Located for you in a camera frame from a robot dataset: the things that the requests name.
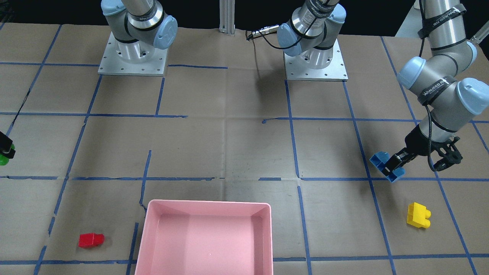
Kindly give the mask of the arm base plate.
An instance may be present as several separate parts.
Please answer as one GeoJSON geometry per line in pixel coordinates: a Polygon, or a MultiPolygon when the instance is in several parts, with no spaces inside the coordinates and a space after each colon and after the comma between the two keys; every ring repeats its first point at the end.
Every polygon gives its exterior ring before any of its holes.
{"type": "Polygon", "coordinates": [[[347,81],[349,79],[338,40],[327,50],[310,49],[299,56],[283,54],[287,80],[347,81]]]}
{"type": "Polygon", "coordinates": [[[111,76],[163,77],[168,49],[156,49],[142,41],[125,44],[110,33],[98,74],[111,76]]]}

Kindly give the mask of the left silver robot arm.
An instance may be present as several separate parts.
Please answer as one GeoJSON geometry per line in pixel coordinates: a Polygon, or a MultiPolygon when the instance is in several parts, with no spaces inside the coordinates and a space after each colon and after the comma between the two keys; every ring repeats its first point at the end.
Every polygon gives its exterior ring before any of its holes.
{"type": "MultiPolygon", "coordinates": [[[[456,133],[488,107],[488,85],[475,78],[456,76],[475,61],[477,50],[467,41],[459,0],[421,0],[421,39],[428,39],[432,57],[413,57],[397,73],[400,85],[417,96],[428,115],[405,138],[405,148],[394,155],[377,152],[370,162],[395,181],[403,166],[417,156],[440,156],[432,171],[446,170],[462,160],[456,133]]],[[[346,19],[337,0],[306,0],[291,18],[278,26],[279,49],[290,57],[321,54],[332,57],[332,47],[346,19]]]]}

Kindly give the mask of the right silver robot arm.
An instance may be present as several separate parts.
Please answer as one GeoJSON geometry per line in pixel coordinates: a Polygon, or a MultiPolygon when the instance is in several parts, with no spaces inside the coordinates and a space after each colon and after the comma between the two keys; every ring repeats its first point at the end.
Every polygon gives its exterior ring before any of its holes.
{"type": "Polygon", "coordinates": [[[103,0],[101,9],[111,29],[101,64],[76,60],[92,52],[89,30],[63,26],[10,26],[1,32],[1,114],[13,106],[7,91],[19,86],[23,95],[7,133],[1,133],[1,165],[14,157],[32,153],[12,140],[18,116],[68,115],[66,102],[77,108],[88,103],[91,83],[103,75],[162,76],[167,50],[176,38],[178,23],[157,0],[103,0]]]}

